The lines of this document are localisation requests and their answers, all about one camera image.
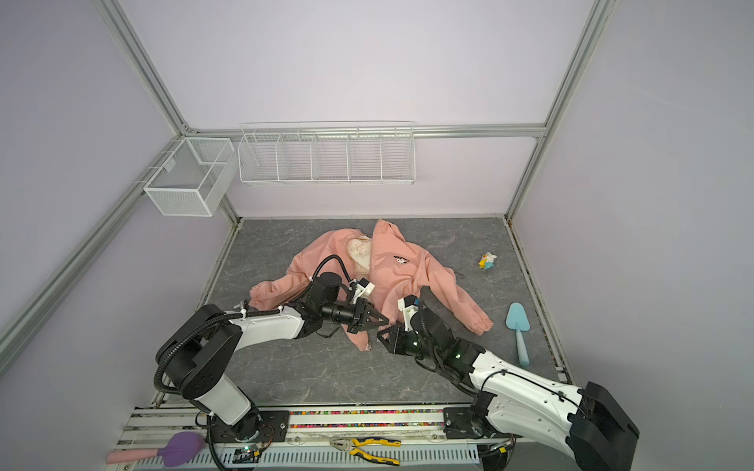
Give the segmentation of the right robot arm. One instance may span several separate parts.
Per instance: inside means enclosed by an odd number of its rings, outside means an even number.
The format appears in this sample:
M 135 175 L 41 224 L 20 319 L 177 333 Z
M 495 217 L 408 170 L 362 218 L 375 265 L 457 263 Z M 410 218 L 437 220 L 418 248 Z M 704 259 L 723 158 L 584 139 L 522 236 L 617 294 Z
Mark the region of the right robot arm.
M 628 470 L 640 437 L 638 427 L 604 387 L 583 387 L 538 376 L 492 351 L 457 337 L 427 308 L 377 334 L 387 351 L 421 362 L 474 400 L 472 421 L 496 431 L 547 445 L 582 470 Z

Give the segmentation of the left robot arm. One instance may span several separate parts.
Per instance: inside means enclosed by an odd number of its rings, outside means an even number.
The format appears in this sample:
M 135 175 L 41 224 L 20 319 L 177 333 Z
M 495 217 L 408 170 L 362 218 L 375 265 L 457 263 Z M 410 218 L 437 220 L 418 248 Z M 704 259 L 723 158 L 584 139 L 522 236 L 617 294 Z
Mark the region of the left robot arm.
M 269 421 L 226 373 L 237 351 L 271 341 L 303 339 L 326 323 L 350 334 L 389 323 L 369 300 L 371 282 L 355 280 L 346 270 L 325 271 L 331 261 L 343 260 L 338 255 L 325 257 L 298 294 L 270 310 L 202 306 L 156 353 L 155 390 L 176 394 L 207 413 L 210 433 L 231 442 L 260 437 Z

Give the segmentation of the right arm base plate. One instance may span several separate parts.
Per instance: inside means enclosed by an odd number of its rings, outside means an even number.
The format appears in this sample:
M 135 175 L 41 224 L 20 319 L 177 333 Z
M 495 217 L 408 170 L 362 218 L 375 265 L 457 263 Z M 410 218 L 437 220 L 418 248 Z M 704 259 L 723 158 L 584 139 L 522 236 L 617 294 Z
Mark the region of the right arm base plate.
M 475 412 L 470 406 L 445 407 L 443 417 L 443 432 L 451 440 L 493 439 L 502 436 L 485 416 Z

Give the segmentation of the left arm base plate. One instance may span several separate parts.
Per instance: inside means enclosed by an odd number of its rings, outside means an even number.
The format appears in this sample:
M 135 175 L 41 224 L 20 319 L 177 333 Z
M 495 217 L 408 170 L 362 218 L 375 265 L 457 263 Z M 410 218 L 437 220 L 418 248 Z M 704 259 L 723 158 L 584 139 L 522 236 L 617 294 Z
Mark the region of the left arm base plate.
M 249 413 L 236 425 L 213 418 L 209 432 L 218 444 L 282 443 L 286 441 L 291 412 L 284 409 Z

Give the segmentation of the pink Snoopy zip jacket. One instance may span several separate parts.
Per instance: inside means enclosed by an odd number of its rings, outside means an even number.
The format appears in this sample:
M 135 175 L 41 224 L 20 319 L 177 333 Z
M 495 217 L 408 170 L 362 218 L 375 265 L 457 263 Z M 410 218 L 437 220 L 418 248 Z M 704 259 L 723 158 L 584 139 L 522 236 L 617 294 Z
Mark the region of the pink Snoopy zip jacket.
M 321 235 L 293 258 L 283 277 L 251 288 L 251 306 L 268 310 L 294 298 L 329 255 L 343 259 L 351 278 L 365 278 L 375 286 L 370 301 L 391 325 L 404 319 L 398 301 L 419 296 L 427 287 L 469 331 L 480 336 L 494 326 L 487 313 L 458 285 L 452 269 L 427 249 L 407 241 L 396 225 L 385 220 L 375 224 L 370 237 L 356 229 Z

